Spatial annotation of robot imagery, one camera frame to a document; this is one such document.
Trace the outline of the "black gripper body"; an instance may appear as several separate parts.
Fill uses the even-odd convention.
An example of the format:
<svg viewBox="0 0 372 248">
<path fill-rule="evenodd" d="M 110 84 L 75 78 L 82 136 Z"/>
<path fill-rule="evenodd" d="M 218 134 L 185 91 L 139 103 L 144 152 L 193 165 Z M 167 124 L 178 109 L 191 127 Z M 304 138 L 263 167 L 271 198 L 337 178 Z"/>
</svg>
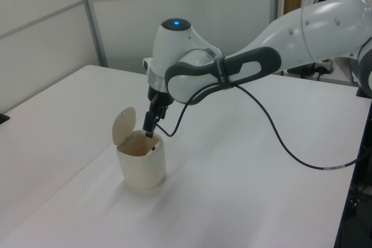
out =
<svg viewBox="0 0 372 248">
<path fill-rule="evenodd" d="M 157 106 L 169 106 L 174 102 L 168 92 L 155 90 L 151 86 L 148 88 L 148 99 Z"/>
</svg>

